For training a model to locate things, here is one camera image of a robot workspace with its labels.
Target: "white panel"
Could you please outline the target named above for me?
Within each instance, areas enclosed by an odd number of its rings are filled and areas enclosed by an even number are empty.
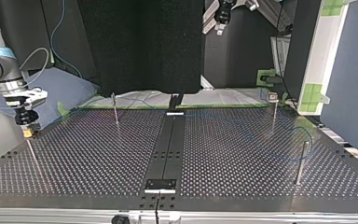
[[[322,94],[325,95],[327,92],[347,11],[348,5],[343,7],[340,16],[320,16],[318,19],[300,93],[300,99],[298,101],[298,110],[301,106],[302,95],[306,83],[322,84]],[[323,105],[324,104],[320,103],[316,112],[298,112],[301,115],[321,115]]]

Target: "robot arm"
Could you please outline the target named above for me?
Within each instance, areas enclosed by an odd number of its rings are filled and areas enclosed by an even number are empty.
[[[214,28],[222,35],[231,20],[231,10],[240,6],[247,6],[251,11],[259,8],[257,0],[215,0],[203,16],[202,32],[206,35]]]
[[[28,89],[11,49],[0,49],[0,89],[7,105],[16,112],[16,123],[21,126],[24,137],[34,137],[40,130],[39,116],[33,109],[43,104],[48,93],[40,88]]]

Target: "blue cable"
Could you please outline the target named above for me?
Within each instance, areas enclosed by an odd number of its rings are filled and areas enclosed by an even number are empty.
[[[245,130],[250,135],[250,142],[254,142],[254,139],[256,139],[254,137],[254,135],[252,134],[252,132],[250,132],[247,128],[245,128],[244,125],[241,125],[241,119],[228,119],[228,118],[223,118],[221,116],[209,115],[209,114],[185,115],[185,117],[187,117],[187,118],[205,117],[205,118],[209,118],[209,119],[225,120],[226,122],[229,122],[229,123],[233,124],[234,126],[238,125],[241,129]],[[288,131],[290,131],[290,132],[294,132],[295,130],[302,130],[309,137],[309,139],[310,139],[310,150],[308,150],[307,154],[304,157],[299,157],[299,158],[290,158],[290,157],[284,157],[284,156],[271,154],[270,156],[271,156],[272,159],[280,160],[280,161],[299,162],[299,161],[302,161],[302,160],[306,160],[307,158],[309,158],[311,156],[311,154],[313,152],[313,139],[312,139],[312,136],[310,135],[310,132],[308,132],[304,127],[301,127],[301,126],[288,129]],[[261,150],[265,150],[264,148],[262,148],[258,144],[255,144],[255,146],[258,147]]]
[[[72,65],[71,63],[68,63],[65,59],[63,59],[58,53],[57,51],[55,50],[54,48],[54,44],[53,44],[53,41],[54,41],[54,36],[58,30],[58,28],[61,26],[62,22],[63,22],[63,19],[65,18],[65,0],[62,0],[62,16],[61,16],[61,19],[60,21],[57,23],[57,26],[54,28],[53,30],[53,33],[51,34],[51,39],[50,39],[50,43],[51,43],[51,50],[53,51],[54,55],[60,59],[62,62],[68,64],[70,67],[72,67],[73,69],[75,69],[75,71],[78,73],[79,77],[80,78],[83,78],[83,76],[81,75],[81,72],[74,66]]]
[[[127,98],[127,97],[119,97],[121,99],[126,99],[126,100],[132,100],[132,101],[139,101],[139,102],[142,102],[144,103],[145,105],[149,106],[151,109],[153,110],[157,110],[155,107],[153,107],[152,105],[148,104],[146,101],[144,100],[140,100],[140,99],[130,99],[130,98]],[[71,111],[67,116],[65,117],[61,117],[59,119],[56,119],[55,121],[53,121],[52,123],[55,123],[55,122],[58,122],[64,118],[67,118],[68,116],[73,116],[75,113],[81,111],[81,108],[77,109],[77,110],[74,110],[74,111]],[[212,114],[194,114],[194,115],[184,115],[184,117],[186,118],[207,118],[207,119],[221,119],[221,120],[225,120],[226,122],[229,122],[230,124],[233,124],[234,126],[238,126],[240,127],[242,130],[245,130],[249,136],[250,136],[250,142],[254,142],[254,139],[255,136],[252,134],[252,132],[246,128],[244,125],[241,125],[241,119],[228,119],[228,118],[224,118],[224,117],[221,117],[221,116],[216,116],[216,115],[212,115]],[[307,136],[308,138],[310,139],[310,149],[308,150],[307,154],[304,156],[304,157],[299,157],[299,158],[290,158],[290,157],[284,157],[284,156],[280,156],[280,155],[275,155],[275,154],[270,154],[270,157],[273,159],[273,160],[279,160],[279,161],[290,161],[290,162],[300,162],[300,161],[303,161],[303,160],[306,160],[308,159],[312,153],[313,153],[313,139],[312,139],[312,135],[310,134],[310,132],[305,129],[304,127],[301,127],[301,126],[298,126],[298,127],[295,127],[295,128],[291,128],[291,129],[287,129],[287,131],[289,132],[294,132],[296,130],[301,130],[303,131]],[[261,147],[260,145],[258,144],[255,144],[255,146],[262,150],[262,151],[265,151],[266,149]]]

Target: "black fabric panel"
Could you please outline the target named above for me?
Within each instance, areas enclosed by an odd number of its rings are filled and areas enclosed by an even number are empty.
[[[320,5],[321,0],[297,1],[290,49],[284,71],[287,88],[292,97],[296,99],[301,93]]]
[[[257,71],[273,68],[275,27],[258,11],[238,7],[222,36],[206,36],[205,77],[216,88],[255,87]]]
[[[38,48],[50,51],[47,27],[39,0],[0,0],[0,27],[7,47],[11,48],[19,64]],[[40,69],[45,63],[43,52],[24,66],[24,70]]]
[[[77,2],[105,96],[199,91],[203,0]]]
[[[48,27],[48,36],[57,26],[62,16],[62,0],[41,0]],[[68,63],[74,65],[83,78],[99,84],[91,56],[89,41],[76,0],[65,0],[65,17],[54,36],[54,48]],[[71,66],[56,59],[55,66],[78,76]]]

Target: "metal rod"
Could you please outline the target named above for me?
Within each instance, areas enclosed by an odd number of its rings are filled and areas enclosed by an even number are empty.
[[[274,122],[275,122],[275,119],[277,118],[278,103],[279,103],[279,101],[277,101],[277,102],[275,103]]]
[[[34,154],[34,148],[33,148],[32,145],[31,145],[31,141],[30,141],[30,140],[26,140],[26,142],[27,142],[28,147],[29,147],[29,149],[30,149],[30,151],[31,151],[32,157],[34,158],[34,160],[37,161],[37,157],[36,157],[36,155]]]
[[[114,92],[112,93],[112,101],[113,101],[113,108],[115,110],[116,124],[118,124],[117,107],[116,107],[116,95],[115,95]]]
[[[301,181],[301,176],[302,176],[302,172],[303,172],[303,169],[304,169],[304,163],[305,163],[305,157],[307,155],[307,148],[309,147],[310,143],[308,141],[305,141],[304,142],[304,145],[303,145],[303,149],[302,149],[302,152],[301,152],[301,158],[300,158],[300,162],[298,164],[298,172],[297,172],[297,177],[296,177],[296,185],[299,185],[300,184],[300,181]]]

